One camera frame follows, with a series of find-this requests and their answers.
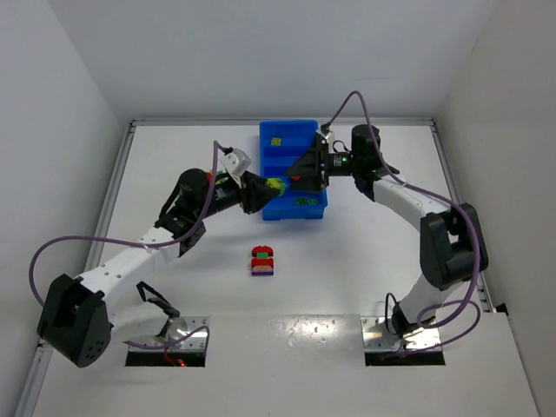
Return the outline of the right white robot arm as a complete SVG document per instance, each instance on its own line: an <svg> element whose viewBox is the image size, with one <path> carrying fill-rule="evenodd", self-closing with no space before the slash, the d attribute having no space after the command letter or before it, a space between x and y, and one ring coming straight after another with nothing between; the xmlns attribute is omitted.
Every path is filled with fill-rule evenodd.
<svg viewBox="0 0 556 417"><path fill-rule="evenodd" d="M451 293L474 280L488 265L486 245L475 208L457 205L403 181L398 169L384 163L380 131L360 124L351 130L351 148L330 150L332 132L321 126L307 152L286 170L290 187L318 193L333 176L350 176L355 187L371 202L392 210L420 238L420 277L409 293L387 311L384 328L393 337L422 327L435 319Z"/></svg>

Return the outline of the lime lego brick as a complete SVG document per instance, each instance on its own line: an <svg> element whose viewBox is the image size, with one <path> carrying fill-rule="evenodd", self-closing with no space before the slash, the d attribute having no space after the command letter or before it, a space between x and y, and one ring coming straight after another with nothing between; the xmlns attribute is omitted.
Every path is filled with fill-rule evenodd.
<svg viewBox="0 0 556 417"><path fill-rule="evenodd" d="M279 195L283 195L287 188L287 184L281 178L268 178L266 180L266 185L272 189L276 189Z"/></svg>

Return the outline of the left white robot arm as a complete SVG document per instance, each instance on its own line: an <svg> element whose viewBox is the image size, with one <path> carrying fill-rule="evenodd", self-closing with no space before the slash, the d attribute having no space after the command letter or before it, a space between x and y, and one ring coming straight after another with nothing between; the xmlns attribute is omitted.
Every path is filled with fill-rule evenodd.
<svg viewBox="0 0 556 417"><path fill-rule="evenodd" d="M110 343L109 311L144 278L192 249L204 235L204 219L234 206L247 215L281 196L284 183L249 171L238 177L188 169L178 178L154 226L120 254L72 278L58 276L48 289L38 335L77 367L96 361Z"/></svg>

